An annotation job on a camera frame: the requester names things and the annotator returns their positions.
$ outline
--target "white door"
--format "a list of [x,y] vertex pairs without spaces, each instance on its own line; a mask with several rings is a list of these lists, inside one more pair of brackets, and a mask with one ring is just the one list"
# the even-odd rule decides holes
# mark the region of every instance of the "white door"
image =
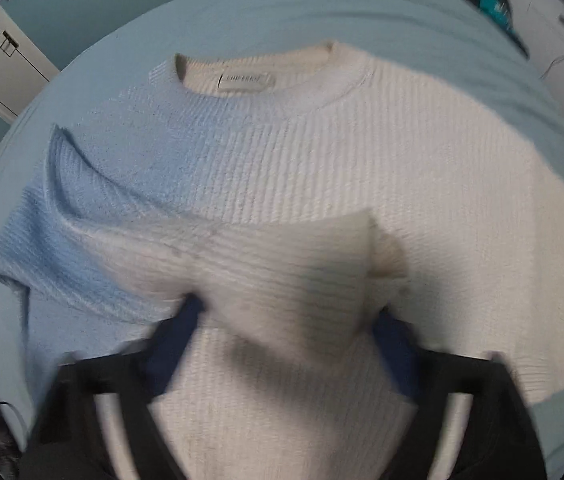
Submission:
[[58,73],[0,6],[0,117],[11,123]]

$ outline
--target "bed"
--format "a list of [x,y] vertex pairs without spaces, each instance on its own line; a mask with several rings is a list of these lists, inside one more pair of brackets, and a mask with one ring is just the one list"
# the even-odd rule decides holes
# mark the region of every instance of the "bed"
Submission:
[[[505,34],[463,0],[174,0],[84,51],[13,124],[0,144],[0,229],[43,158],[52,125],[78,121],[175,52],[239,57],[325,38],[459,88],[533,142],[564,180],[558,107]],[[0,399],[31,420],[65,352],[95,356],[143,333],[0,283]]]

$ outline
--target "crew neckline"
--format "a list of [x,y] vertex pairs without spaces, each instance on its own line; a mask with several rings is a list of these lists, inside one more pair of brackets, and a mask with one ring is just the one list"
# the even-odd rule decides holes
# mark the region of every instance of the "crew neckline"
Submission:
[[[291,59],[300,59],[303,52],[318,47],[328,49],[329,57],[304,81],[286,88],[249,94],[217,96],[196,92],[185,86],[183,74],[178,74],[176,67],[181,60],[198,68],[210,69],[221,64],[235,68],[254,61],[283,65],[290,63]],[[164,90],[168,101],[172,104],[183,103],[187,114],[199,114],[206,118],[226,114],[236,120],[268,122],[302,116],[338,101],[362,84],[369,72],[368,59],[368,54],[363,51],[337,41],[326,41],[281,54],[210,62],[177,54],[171,62],[163,63],[152,71],[150,81],[157,86],[167,86]]]

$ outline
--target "ribbed knit fabric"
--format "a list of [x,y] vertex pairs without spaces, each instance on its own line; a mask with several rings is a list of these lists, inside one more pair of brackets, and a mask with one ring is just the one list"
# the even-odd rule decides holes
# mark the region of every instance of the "ribbed knit fabric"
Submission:
[[[0,234],[0,275],[150,322],[172,303],[118,274],[115,283],[98,259],[104,246],[94,253],[65,218],[130,234],[176,212],[259,225],[368,208],[403,244],[412,292],[395,311],[426,345],[502,352],[528,400],[562,389],[561,179],[499,117],[437,79],[341,44],[306,55],[179,57],[73,126],[79,150],[57,132],[62,142]],[[263,75],[264,88],[217,88],[236,67]],[[111,140],[119,128],[123,144]],[[210,319],[153,410],[193,480],[376,480],[410,413],[366,335],[321,373]]]

